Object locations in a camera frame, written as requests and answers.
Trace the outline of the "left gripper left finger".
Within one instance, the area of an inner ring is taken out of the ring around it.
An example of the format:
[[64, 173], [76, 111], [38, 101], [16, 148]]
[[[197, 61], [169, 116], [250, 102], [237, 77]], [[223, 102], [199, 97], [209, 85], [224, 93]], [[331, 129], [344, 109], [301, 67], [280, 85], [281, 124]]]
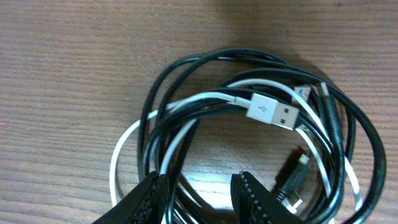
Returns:
[[93, 224], [161, 223], [170, 197], [169, 188], [168, 175], [153, 171]]

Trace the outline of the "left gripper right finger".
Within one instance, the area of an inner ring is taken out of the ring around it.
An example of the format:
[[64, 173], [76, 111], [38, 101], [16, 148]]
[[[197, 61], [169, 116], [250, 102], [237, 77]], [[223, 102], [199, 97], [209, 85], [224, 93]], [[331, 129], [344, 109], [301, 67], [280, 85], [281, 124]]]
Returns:
[[238, 223], [304, 224], [250, 172], [231, 176], [231, 201]]

